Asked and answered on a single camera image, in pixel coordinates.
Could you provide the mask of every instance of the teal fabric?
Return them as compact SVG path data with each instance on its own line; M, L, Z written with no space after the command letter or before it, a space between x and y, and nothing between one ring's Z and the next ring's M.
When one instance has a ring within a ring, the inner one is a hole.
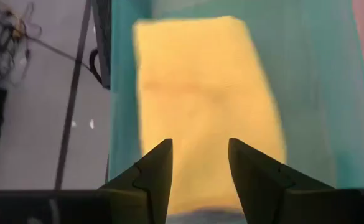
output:
M131 26L155 11L243 19L278 104L288 165L339 188L364 187L364 63L351 1L197 0L180 9L113 2L110 178L141 157Z

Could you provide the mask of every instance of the yellow cloth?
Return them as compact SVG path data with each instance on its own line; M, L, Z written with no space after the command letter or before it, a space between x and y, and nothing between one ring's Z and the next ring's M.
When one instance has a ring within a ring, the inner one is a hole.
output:
M174 140L168 214L241 210L229 138L286 159L276 105L245 24L233 17L140 21L134 35L142 152Z

